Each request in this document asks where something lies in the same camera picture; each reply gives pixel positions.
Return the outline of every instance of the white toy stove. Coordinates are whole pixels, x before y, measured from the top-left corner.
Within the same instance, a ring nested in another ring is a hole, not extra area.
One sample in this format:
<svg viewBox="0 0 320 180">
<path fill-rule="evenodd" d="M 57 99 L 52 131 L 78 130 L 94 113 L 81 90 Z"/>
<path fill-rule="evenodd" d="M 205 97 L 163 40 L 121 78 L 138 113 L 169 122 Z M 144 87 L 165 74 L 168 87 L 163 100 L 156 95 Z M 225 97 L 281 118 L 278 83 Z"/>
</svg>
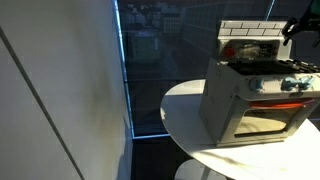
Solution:
<svg viewBox="0 0 320 180">
<path fill-rule="evenodd" d="M 319 104 L 320 68 L 289 59 L 285 24 L 222 21 L 200 107 L 217 146 L 283 141 Z"/>
</svg>

